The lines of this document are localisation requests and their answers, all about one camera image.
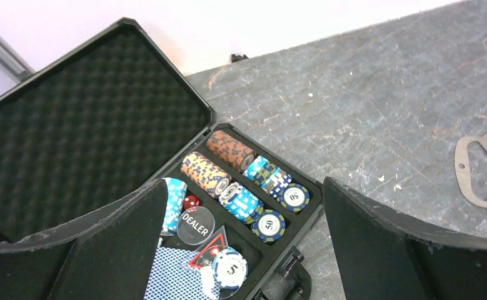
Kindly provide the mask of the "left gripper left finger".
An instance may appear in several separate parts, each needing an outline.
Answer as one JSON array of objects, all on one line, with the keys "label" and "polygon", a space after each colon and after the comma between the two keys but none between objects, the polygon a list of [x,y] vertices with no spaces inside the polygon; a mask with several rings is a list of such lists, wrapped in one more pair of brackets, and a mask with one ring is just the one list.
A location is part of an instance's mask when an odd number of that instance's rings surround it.
[{"label": "left gripper left finger", "polygon": [[0,242],[0,299],[142,299],[167,195],[159,179],[62,225]]}]

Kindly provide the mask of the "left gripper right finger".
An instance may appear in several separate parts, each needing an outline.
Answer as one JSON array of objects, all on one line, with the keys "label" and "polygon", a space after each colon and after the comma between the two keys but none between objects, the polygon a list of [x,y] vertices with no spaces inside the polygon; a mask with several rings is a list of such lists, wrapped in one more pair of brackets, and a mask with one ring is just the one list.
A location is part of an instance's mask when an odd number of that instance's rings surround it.
[{"label": "left gripper right finger", "polygon": [[347,299],[487,299],[487,238],[422,221],[332,177],[323,201]]}]

